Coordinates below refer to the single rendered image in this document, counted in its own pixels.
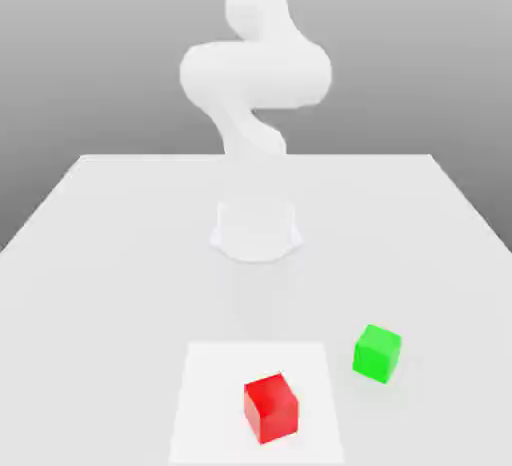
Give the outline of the small red cube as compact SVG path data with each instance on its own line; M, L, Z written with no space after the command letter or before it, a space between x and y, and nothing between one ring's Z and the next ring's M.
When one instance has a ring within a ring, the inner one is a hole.
M246 383L243 408L260 445L298 432L299 402L281 372Z

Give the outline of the small green cube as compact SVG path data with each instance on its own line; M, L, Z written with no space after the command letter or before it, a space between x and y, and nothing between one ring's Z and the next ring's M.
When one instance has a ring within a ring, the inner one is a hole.
M370 379L387 384L398 363L402 337L369 324L354 347L352 369Z

